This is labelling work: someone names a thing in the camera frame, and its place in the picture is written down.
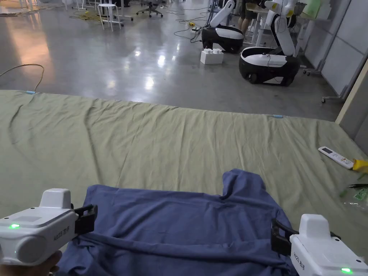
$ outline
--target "human hand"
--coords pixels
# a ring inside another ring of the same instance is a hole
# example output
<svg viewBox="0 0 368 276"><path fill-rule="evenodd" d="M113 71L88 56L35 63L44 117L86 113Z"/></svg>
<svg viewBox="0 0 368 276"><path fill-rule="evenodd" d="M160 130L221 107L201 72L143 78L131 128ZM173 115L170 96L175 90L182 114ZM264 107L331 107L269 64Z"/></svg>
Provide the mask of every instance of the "human hand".
<svg viewBox="0 0 368 276"><path fill-rule="evenodd" d="M62 252L56 251L50 258L36 266L0 265L0 276L48 276L49 272L59 270L56 264L61 256Z"/></svg>

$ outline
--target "green bedsheet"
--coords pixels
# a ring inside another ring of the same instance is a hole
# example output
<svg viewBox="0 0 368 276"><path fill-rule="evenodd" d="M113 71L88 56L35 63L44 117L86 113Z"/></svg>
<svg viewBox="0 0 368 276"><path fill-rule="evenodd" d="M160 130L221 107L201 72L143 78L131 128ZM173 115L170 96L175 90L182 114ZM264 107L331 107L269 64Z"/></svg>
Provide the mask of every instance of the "green bedsheet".
<svg viewBox="0 0 368 276"><path fill-rule="evenodd" d="M335 123L22 91L0 91L0 217L49 188L81 206L90 185L222 193L233 168L260 174L295 229L304 213L368 257L368 218L340 202L356 178L317 151L367 158Z"/></svg>

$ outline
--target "green led light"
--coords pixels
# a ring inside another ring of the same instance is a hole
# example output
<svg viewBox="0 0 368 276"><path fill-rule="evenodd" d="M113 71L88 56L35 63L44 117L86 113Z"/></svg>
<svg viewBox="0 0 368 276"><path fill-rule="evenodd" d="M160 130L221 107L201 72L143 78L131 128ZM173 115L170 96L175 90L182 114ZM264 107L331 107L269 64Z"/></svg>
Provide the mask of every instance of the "green led light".
<svg viewBox="0 0 368 276"><path fill-rule="evenodd" d="M342 268L341 271L343 273L346 273L346 274L352 274L353 273L350 268Z"/></svg>

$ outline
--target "white lego-like block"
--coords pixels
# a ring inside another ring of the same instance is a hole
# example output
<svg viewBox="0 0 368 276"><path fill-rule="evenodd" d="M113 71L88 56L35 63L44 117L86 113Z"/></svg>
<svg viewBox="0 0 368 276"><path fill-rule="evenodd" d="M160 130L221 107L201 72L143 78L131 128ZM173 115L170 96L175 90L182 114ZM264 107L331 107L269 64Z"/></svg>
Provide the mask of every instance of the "white lego-like block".
<svg viewBox="0 0 368 276"><path fill-rule="evenodd" d="M221 64L224 53L221 49L204 49L201 53L201 62L203 64Z"/></svg>

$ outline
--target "shorts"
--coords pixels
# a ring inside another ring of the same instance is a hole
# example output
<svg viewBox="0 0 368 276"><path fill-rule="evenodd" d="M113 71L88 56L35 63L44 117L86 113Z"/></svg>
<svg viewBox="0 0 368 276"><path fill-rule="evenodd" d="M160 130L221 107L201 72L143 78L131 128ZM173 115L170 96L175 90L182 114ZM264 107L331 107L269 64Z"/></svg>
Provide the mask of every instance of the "shorts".
<svg viewBox="0 0 368 276"><path fill-rule="evenodd" d="M253 11L248 11L247 7L245 6L246 3L251 3L252 1L249 0L243 0L241 3L241 10L240 10L240 17L241 19L257 19L257 14Z"/></svg>

